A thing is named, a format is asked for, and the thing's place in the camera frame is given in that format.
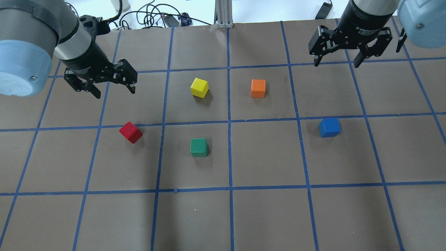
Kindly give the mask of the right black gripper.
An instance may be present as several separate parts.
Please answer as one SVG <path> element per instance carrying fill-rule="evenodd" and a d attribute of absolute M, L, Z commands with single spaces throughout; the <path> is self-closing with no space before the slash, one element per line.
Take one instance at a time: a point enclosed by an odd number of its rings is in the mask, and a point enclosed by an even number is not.
<path fill-rule="evenodd" d="M 389 27 L 384 27 L 391 14 L 372 15 L 363 11 L 355 3 L 347 4 L 340 20 L 340 32 L 320 25 L 308 43 L 308 52 L 313 56 L 314 66 L 318 67 L 323 56 L 347 47 L 357 47 L 359 53 L 354 59 L 354 67 L 371 56 L 379 57 L 392 41 Z M 367 43 L 376 38 L 373 46 Z"/>

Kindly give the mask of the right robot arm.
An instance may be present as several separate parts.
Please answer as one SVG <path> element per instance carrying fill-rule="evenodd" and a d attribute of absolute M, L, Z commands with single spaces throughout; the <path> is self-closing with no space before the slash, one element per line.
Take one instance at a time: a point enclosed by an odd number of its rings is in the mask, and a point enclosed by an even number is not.
<path fill-rule="evenodd" d="M 440 48 L 446 41 L 445 12 L 444 0 L 350 0 L 335 29 L 317 28 L 308 44 L 309 54 L 317 67 L 329 53 L 359 50 L 354 59 L 357 68 L 387 49 L 393 36 L 386 24 L 395 13 L 402 25 L 396 52 L 406 40 L 421 48 Z"/>

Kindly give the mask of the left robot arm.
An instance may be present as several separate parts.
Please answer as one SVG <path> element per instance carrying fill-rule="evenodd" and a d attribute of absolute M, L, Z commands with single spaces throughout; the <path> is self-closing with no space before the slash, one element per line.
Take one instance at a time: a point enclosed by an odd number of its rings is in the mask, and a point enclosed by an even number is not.
<path fill-rule="evenodd" d="M 28 97 L 43 90 L 55 56 L 66 65 L 64 79 L 75 92 L 101 97 L 95 83 L 112 82 L 135 94 L 138 74 L 126 59 L 108 60 L 96 43 L 110 32 L 109 19 L 77 16 L 63 0 L 2 0 L 0 6 L 0 92 Z"/>

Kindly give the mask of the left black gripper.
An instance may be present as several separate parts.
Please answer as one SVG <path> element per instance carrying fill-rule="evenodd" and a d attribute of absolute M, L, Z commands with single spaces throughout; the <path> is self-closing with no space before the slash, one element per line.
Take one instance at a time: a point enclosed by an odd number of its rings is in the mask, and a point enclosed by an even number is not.
<path fill-rule="evenodd" d="M 79 57 L 62 62 L 66 66 L 63 78 L 76 92 L 88 92 L 100 99 L 101 91 L 94 85 L 94 81 L 102 79 L 125 86 L 131 94 L 136 92 L 137 71 L 126 59 L 112 64 L 96 42 L 92 42 Z"/>

